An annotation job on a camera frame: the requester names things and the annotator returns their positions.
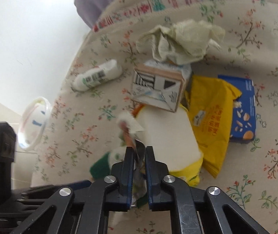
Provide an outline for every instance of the blue box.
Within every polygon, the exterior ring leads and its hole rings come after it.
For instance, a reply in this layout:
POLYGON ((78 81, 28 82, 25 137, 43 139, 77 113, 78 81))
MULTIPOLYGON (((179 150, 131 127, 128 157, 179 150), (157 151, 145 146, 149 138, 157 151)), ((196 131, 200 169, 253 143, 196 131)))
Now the blue box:
POLYGON ((230 141, 249 143, 255 138, 256 114, 255 91, 251 79, 218 75, 219 79, 238 88, 242 95, 233 102, 232 126, 230 141))

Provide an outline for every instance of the crumpled tissue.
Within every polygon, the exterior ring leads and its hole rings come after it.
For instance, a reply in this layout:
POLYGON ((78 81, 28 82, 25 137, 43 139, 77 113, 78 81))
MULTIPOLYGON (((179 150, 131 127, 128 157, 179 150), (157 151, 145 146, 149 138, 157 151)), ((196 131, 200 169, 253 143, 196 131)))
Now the crumpled tissue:
POLYGON ((170 28, 158 25, 141 35, 136 42, 138 52, 151 51, 159 62, 171 60, 177 65, 202 60, 209 46, 220 49, 225 30, 205 21, 193 19, 173 24, 170 28))

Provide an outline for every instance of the snack box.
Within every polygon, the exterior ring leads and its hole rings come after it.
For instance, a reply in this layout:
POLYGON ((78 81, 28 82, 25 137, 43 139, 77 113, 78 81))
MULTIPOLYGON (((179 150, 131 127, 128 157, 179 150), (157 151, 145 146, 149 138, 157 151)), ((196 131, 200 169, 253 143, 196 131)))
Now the snack box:
POLYGON ((191 75, 191 65, 148 60, 134 68, 131 99, 176 112, 191 75))
POLYGON ((255 138, 256 114, 255 114, 255 91, 251 79, 218 75, 219 79, 238 88, 242 95, 233 101, 232 127, 230 141, 249 143, 255 138))

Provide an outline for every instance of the bed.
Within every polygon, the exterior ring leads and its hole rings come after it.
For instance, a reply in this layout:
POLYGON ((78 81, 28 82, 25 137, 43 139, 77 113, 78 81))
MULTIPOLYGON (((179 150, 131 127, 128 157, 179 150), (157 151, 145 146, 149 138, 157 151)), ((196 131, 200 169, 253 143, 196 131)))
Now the bed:
MULTIPOLYGON (((201 170, 199 188, 216 185, 268 232, 278 233, 278 0, 116 0, 95 24, 82 45, 54 102, 49 123, 37 146, 32 186, 95 179, 95 163, 119 161, 110 151, 119 144, 116 116, 132 111, 133 67, 151 58, 135 48, 138 36, 154 26, 170 26, 192 18, 226 30, 222 50, 209 50, 192 65, 198 75, 251 78, 255 85, 256 138, 229 143, 218 177, 201 170), (85 93, 74 92, 77 74, 116 59, 120 78, 85 93)), ((114 233, 170 233, 168 212, 133 209, 114 233)))

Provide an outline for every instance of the cookie picture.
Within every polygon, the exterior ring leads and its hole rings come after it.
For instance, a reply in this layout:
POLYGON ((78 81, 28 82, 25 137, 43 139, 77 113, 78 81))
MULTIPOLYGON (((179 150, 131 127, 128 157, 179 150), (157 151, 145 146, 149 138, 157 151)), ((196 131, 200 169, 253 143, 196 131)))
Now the cookie picture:
POLYGON ((243 140, 252 140, 254 137, 254 133, 252 131, 246 131, 243 135, 243 140))

